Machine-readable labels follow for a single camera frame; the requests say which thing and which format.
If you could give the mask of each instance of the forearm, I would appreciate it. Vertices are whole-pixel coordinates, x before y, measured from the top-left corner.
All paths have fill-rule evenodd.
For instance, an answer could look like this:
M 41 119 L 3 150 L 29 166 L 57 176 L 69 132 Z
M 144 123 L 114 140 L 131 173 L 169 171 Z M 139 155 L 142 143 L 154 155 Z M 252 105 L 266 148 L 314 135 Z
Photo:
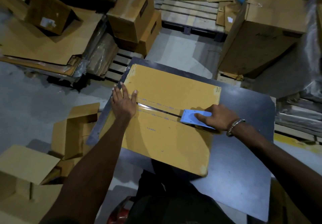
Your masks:
M 273 173 L 303 214 L 312 223 L 320 223 L 322 177 L 284 150 L 267 141 L 251 125 L 240 123 L 232 133 Z
M 117 118 L 92 150 L 79 161 L 44 219 L 68 216 L 80 223 L 94 223 L 113 178 L 129 121 L 129 117 Z

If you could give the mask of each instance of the table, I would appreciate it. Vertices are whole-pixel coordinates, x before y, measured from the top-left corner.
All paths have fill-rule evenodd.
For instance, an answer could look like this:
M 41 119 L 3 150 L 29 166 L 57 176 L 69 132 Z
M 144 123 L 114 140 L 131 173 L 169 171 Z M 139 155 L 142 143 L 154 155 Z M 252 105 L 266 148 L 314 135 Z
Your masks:
M 144 65 L 175 75 L 222 87 L 220 104 L 234 110 L 253 125 L 267 140 L 273 142 L 275 105 L 267 95 L 207 79 L 166 65 L 134 57 L 120 82 L 124 82 L 133 64 Z M 110 101 L 103 113 L 111 110 Z M 149 157 L 121 149 L 120 159 L 154 172 Z M 225 134 L 213 137 L 208 175 L 192 180 L 201 192 L 241 212 L 268 221 L 271 173 L 238 139 Z

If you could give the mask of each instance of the white label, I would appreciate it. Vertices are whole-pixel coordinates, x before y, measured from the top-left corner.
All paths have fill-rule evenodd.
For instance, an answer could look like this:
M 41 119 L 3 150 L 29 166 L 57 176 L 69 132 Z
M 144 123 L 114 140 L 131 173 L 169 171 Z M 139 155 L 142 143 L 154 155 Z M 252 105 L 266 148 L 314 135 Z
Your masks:
M 55 21 L 54 20 L 51 20 L 51 19 L 47 19 L 45 17 L 43 17 L 41 19 L 41 22 L 40 22 L 40 25 L 42 27 L 45 27 L 45 28 L 48 28 L 48 27 L 56 27 L 56 24 L 55 24 Z

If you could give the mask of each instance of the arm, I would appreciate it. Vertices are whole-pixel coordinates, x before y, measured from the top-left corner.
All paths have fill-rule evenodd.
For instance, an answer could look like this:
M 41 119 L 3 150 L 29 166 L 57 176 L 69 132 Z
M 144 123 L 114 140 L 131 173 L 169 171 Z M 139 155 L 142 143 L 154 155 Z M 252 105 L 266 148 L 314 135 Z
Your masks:
M 121 85 L 123 95 L 118 87 L 113 88 L 113 125 L 71 171 L 42 221 L 68 217 L 80 224 L 94 223 L 113 178 L 125 130 L 136 113 L 137 91 L 133 92 L 130 100 L 125 85 Z
M 226 131 L 239 119 L 238 115 L 223 105 L 212 105 L 206 111 L 212 116 L 195 114 L 198 120 Z M 312 222 L 321 223 L 322 176 L 302 162 L 267 141 L 251 125 L 241 122 L 231 132 L 243 142 L 273 173 L 295 205 Z

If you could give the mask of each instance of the metal bracelet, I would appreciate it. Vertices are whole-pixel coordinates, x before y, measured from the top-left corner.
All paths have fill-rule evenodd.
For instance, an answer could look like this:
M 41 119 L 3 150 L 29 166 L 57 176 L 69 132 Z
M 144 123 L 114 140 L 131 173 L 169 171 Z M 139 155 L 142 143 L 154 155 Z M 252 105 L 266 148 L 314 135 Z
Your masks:
M 232 129 L 233 129 L 237 124 L 239 124 L 240 122 L 246 122 L 246 121 L 245 121 L 244 119 L 238 119 L 238 120 L 236 120 L 236 121 L 231 125 L 231 127 L 227 130 L 226 135 L 227 135 L 228 137 L 232 137 L 232 134 L 231 134 Z

